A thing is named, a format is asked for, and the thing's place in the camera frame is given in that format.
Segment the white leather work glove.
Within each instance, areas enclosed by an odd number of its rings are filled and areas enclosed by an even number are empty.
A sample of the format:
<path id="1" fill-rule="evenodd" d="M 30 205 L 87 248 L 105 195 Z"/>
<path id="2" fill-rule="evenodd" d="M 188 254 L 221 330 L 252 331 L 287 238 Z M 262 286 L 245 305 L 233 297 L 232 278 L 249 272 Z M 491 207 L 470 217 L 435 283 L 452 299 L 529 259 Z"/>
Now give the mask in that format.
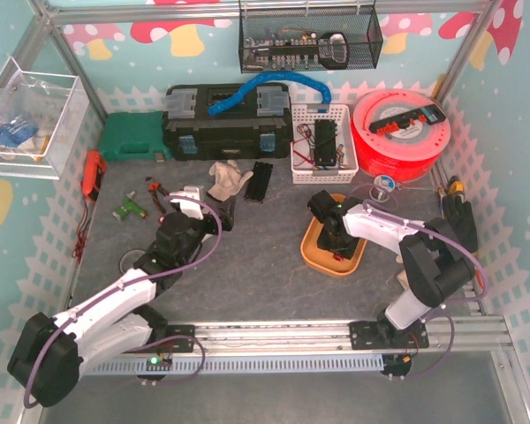
<path id="1" fill-rule="evenodd" d="M 254 172 L 249 170 L 242 173 L 235 160 L 227 160 L 215 162 L 208 174 L 215 178 L 215 183 L 208 189 L 208 195 L 216 201 L 223 202 L 237 195 Z"/>

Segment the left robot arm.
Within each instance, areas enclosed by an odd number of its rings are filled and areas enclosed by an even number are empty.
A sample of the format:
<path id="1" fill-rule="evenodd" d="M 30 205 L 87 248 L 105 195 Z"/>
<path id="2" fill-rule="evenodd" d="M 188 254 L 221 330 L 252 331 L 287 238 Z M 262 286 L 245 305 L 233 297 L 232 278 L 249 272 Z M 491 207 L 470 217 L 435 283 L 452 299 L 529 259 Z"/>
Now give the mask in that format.
<path id="1" fill-rule="evenodd" d="M 120 353 L 193 342 L 191 334 L 170 333 L 149 304 L 208 259 L 203 243 L 232 230 L 236 200 L 230 196 L 211 207 L 192 187 L 165 199 L 171 211 L 155 241 L 116 282 L 75 307 L 27 320 L 7 366 L 25 389 L 25 408 L 56 405 L 87 371 Z"/>

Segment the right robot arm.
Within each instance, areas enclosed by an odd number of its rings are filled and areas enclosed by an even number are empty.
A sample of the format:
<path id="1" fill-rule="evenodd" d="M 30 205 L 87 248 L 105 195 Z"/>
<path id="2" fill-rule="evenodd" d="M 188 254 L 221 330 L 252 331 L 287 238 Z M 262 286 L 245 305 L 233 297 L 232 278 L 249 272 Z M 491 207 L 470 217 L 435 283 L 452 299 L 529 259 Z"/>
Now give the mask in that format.
<path id="1" fill-rule="evenodd" d="M 384 329 L 402 331 L 451 299 L 485 271 L 475 257 L 473 213 L 469 202 L 454 201 L 451 218 L 410 220 L 352 196 L 320 191 L 307 203 L 314 219 L 300 252 L 311 268 L 348 276 L 356 270 L 367 242 L 401 258 L 408 286 L 383 311 Z"/>

